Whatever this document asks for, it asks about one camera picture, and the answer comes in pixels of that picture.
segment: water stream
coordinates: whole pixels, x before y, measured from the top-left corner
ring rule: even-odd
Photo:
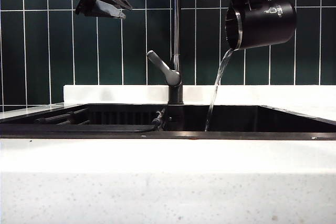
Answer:
[[[225,71],[225,69],[227,67],[227,64],[230,61],[232,53],[233,53],[233,49],[230,48],[225,53],[225,55],[224,55],[224,57],[223,57],[220,65],[219,65],[218,74],[217,74],[217,78],[216,78],[216,82],[215,82],[215,91],[214,91],[214,94],[212,96],[212,100],[211,100],[211,103],[210,103],[210,106],[209,106],[208,114],[206,116],[205,131],[209,130],[210,121],[211,121],[211,117],[212,117],[212,111],[214,109],[214,104],[215,104],[215,101],[216,101],[218,86],[220,84],[220,80],[222,79],[223,73],[224,73],[224,71]]]

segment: white countertop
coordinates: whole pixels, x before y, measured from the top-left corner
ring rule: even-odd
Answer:
[[[0,143],[2,224],[336,219],[336,141]]]

